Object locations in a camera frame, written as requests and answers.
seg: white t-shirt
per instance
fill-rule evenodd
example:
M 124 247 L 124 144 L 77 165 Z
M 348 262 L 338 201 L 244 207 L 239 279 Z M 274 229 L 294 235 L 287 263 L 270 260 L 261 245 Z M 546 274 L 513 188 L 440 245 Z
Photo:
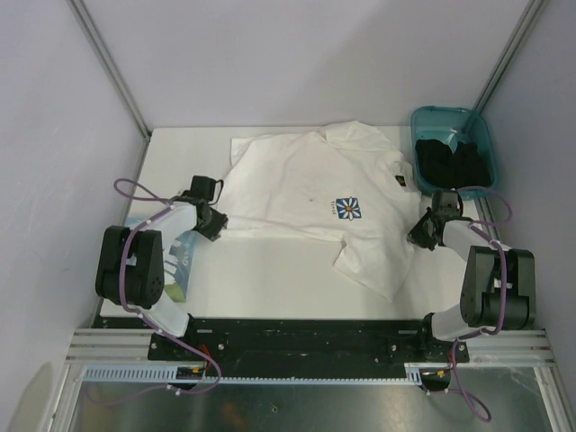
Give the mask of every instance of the white t-shirt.
M 320 131 L 233 139 L 219 211 L 225 236 L 340 240 L 334 267 L 392 301 L 419 219 L 412 166 L 358 121 Z

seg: white wall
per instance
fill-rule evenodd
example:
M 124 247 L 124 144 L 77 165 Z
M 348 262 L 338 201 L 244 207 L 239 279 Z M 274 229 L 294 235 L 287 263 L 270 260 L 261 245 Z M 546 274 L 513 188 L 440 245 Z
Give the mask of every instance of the white wall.
M 33 431 L 143 144 L 64 0 L 3 2 L 0 101 L 0 430 Z
M 149 127 L 472 107 L 527 0 L 86 0 Z
M 576 2 L 553 0 L 487 111 L 516 211 L 504 239 L 536 256 L 537 321 L 576 406 Z

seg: cable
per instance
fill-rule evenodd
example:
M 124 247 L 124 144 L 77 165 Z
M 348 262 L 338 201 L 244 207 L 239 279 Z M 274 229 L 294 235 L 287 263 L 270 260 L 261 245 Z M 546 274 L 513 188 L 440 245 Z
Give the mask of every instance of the cable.
M 509 204 L 508 201 L 506 201 L 506 198 L 504 198 L 504 195 L 502 195 L 500 192 L 498 192 L 494 189 L 490 189 L 489 187 L 484 187 L 484 186 L 466 186 L 466 187 L 461 187 L 459 189 L 456 189 L 456 191 L 458 193 L 465 192 L 465 191 L 488 192 L 489 194 L 492 194 L 492 195 L 498 197 L 502 201 L 502 203 L 506 206 L 506 209 L 508 210 L 508 216 L 506 217 L 505 220 L 499 220 L 497 222 L 490 222 L 487 220 L 475 220 L 474 223 L 478 223 L 478 224 L 484 225 L 486 227 L 498 227 L 499 225 L 503 225 L 505 223 L 510 222 L 510 220 L 512 219 L 512 216 L 514 216 L 514 212 L 512 211 L 512 206 Z
M 151 198 L 135 196 L 133 193 L 125 193 L 123 190 L 120 189 L 120 187 L 119 187 L 120 183 L 129 183 L 129 184 L 135 186 L 135 189 L 139 187 L 140 189 L 145 191 L 147 194 L 149 194 L 151 196 Z M 202 351 L 200 351 L 200 350 L 198 350 L 192 346 L 189 346 L 188 344 L 186 344 L 185 342 L 183 342 L 182 340 L 180 340 L 176 336 L 171 335 L 169 333 L 166 333 L 159 326 L 157 326 L 153 321 L 151 321 L 146 316 L 144 316 L 140 310 L 131 308 L 130 305 L 128 304 L 127 300 L 126 300 L 126 263 L 128 261 L 128 255 L 130 254 L 130 247 L 131 247 L 132 241 L 134 240 L 134 237 L 136 237 L 136 234 L 138 234 L 139 231 L 141 231 L 143 228 L 148 226 L 152 221 L 155 221 L 155 220 L 161 218 L 162 216 L 164 216 L 165 214 L 170 213 L 174 209 L 174 205 L 172 204 L 172 201 L 165 199 L 165 198 L 160 198 L 158 195 L 156 195 L 155 193 L 150 191 L 147 187 L 143 186 L 142 184 L 140 184 L 138 182 L 130 180 L 128 178 L 117 179 L 114 182 L 113 186 L 114 186 L 114 189 L 116 190 L 116 192 L 118 192 L 120 195 L 122 195 L 126 198 L 130 198 L 130 199 L 136 200 L 136 201 L 147 201 L 147 202 L 156 201 L 156 202 L 164 203 L 166 205 L 166 207 L 164 209 L 162 209 L 161 211 L 152 215 L 150 218 L 148 218 L 147 220 L 144 220 L 143 222 L 139 223 L 135 228 L 133 228 L 130 231 L 130 234 L 128 235 L 128 237 L 126 238 L 126 241 L 124 242 L 124 248 L 122 249 L 121 261 L 120 261 L 120 275 L 118 278 L 118 286 L 119 286 L 119 295 L 120 295 L 121 306 L 124 308 L 125 311 L 137 314 L 141 320 L 143 320 L 151 329 L 155 330 L 159 335 L 164 336 L 165 338 L 171 340 L 175 344 L 178 344 L 180 347 L 190 351 L 191 353 L 201 357 L 202 359 L 204 359 L 208 363 L 212 364 L 214 366 L 214 369 L 216 369 L 217 378 L 216 378 L 216 381 L 214 381 L 213 383 L 211 383 L 207 387 L 202 387 L 200 390 L 196 390 L 196 389 L 185 390 L 185 389 L 173 387 L 170 384 L 168 384 L 168 385 L 160 384 L 160 385 L 150 386 L 146 389 L 143 389 L 141 391 L 138 391 L 138 392 L 132 394 L 131 396 L 128 396 L 126 398 L 122 398 L 120 400 L 115 400 L 112 402 L 96 401 L 88 394 L 88 392 L 86 392 L 86 397 L 91 402 L 97 403 L 97 404 L 105 406 L 105 407 L 109 407 L 109 406 L 118 405 L 118 404 L 121 404 L 124 402 L 132 401 L 133 399 L 138 398 L 142 394 L 152 392 L 154 390 L 160 390 L 160 389 L 174 390 L 176 396 L 179 396 L 181 393 L 182 394 L 202 394 L 202 393 L 209 392 L 214 387 L 216 387 L 222 379 L 222 370 L 220 368 L 220 365 L 214 359 L 212 359 L 209 355 L 206 355 L 204 352 L 202 352 Z
M 494 194 L 495 196 L 499 197 L 502 200 L 502 202 L 504 203 L 504 205 L 508 209 L 508 217 L 505 220 L 502 220 L 499 222 L 475 220 L 475 221 L 471 222 L 471 224 L 469 226 L 470 230 L 474 231 L 480 237 L 485 239 L 490 245 L 494 246 L 494 248 L 496 248 L 496 250 L 498 250 L 499 259 L 500 259 L 500 281 L 501 281 L 500 303 L 499 303 L 500 310 L 499 310 L 498 321 L 496 323 L 496 327 L 494 328 L 494 330 L 490 330 L 489 328 L 479 328 L 479 329 L 477 329 L 471 333 L 457 337 L 454 340 L 452 347 L 450 348 L 448 357 L 449 357 L 450 363 L 452 364 L 451 369 L 454 372 L 454 378 L 456 379 L 456 382 L 457 382 L 459 388 L 458 389 L 449 389 L 449 390 L 446 389 L 445 392 L 462 395 L 464 397 L 466 405 L 468 405 L 468 408 L 470 409 L 472 414 L 474 416 L 476 416 L 476 418 L 479 419 L 480 421 L 482 421 L 484 423 L 490 423 L 492 421 L 492 414 L 491 414 L 490 410 L 488 409 L 488 407 L 486 406 L 486 404 L 484 404 L 484 402 L 482 402 L 480 399 L 478 399 L 478 397 L 476 397 L 473 394 L 469 393 L 468 391 L 464 390 L 464 388 L 462 386 L 460 374 L 458 373 L 458 369 L 456 367 L 456 365 L 457 365 L 456 347 L 458 346 L 458 343 L 461 341 L 476 338 L 482 334 L 490 335 L 490 336 L 496 336 L 502 331 L 502 327 L 504 325 L 504 318 L 505 318 L 505 314 L 506 314 L 506 294 L 507 294 L 507 289 L 508 289 L 508 265 L 506 263 L 506 254 L 504 253 L 504 249 L 502 248 L 502 246 L 500 245 L 500 243 L 498 241 L 493 239 L 490 235 L 486 234 L 480 228 L 474 226 L 474 224 L 478 223 L 478 224 L 485 225 L 485 226 L 495 227 L 495 226 L 498 226 L 502 223 L 506 223 L 506 222 L 510 221 L 510 219 L 512 219 L 512 215 L 514 213 L 512 211 L 512 207 L 510 206 L 508 201 L 506 201 L 504 196 L 502 194 L 500 194 L 499 192 L 494 191 L 493 189 L 483 187 L 483 186 L 468 186 L 468 187 L 463 187 L 463 188 L 457 189 L 457 192 L 460 193 L 463 191 L 471 191 L 471 190 L 482 190 L 482 191 Z M 423 390 L 425 390 L 427 392 L 427 394 L 430 394 L 430 391 L 428 391 L 426 389 L 426 387 L 424 387 L 424 385 L 422 387 L 423 387 Z M 474 402 L 476 402 L 478 405 L 480 405 L 482 407 L 485 415 L 482 415 L 482 413 L 480 413 L 476 409 L 476 407 L 474 406 Z

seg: black mounting plate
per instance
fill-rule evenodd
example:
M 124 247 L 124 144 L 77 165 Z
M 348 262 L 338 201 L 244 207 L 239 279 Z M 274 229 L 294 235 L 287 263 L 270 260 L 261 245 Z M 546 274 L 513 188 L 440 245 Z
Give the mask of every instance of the black mounting plate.
M 183 340 L 205 346 L 224 376 L 378 379 L 405 377 L 405 363 L 447 363 L 451 342 L 423 340 L 421 320 L 191 319 Z M 467 363 L 465 343 L 456 351 Z M 153 335 L 148 360 L 199 357 Z M 207 371 L 215 376 L 214 368 Z

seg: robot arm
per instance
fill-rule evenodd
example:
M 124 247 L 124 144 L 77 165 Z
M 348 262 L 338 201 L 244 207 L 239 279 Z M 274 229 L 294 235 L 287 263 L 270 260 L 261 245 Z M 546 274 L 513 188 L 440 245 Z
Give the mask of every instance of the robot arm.
M 536 318 L 534 256 L 526 250 L 501 245 L 506 256 L 507 286 L 501 286 L 500 255 L 484 236 L 470 229 L 456 191 L 438 191 L 432 207 L 408 235 L 410 243 L 434 250 L 453 249 L 464 261 L 459 304 L 431 317 L 431 336 L 454 340 L 471 329 L 494 327 L 500 315 L 500 290 L 506 289 L 504 329 L 526 329 Z
M 172 199 L 172 210 L 150 221 L 136 234 L 130 245 L 125 277 L 127 302 L 160 329 L 178 338 L 185 334 L 189 316 L 164 291 L 164 263 L 168 259 L 170 246 L 183 232 L 195 230 L 214 241 L 226 228 L 228 217 L 210 206 L 217 183 L 208 177 L 195 176 L 190 190 Z M 96 292 L 115 304 L 121 304 L 119 276 L 122 250 L 137 225 L 111 226 L 104 232 Z

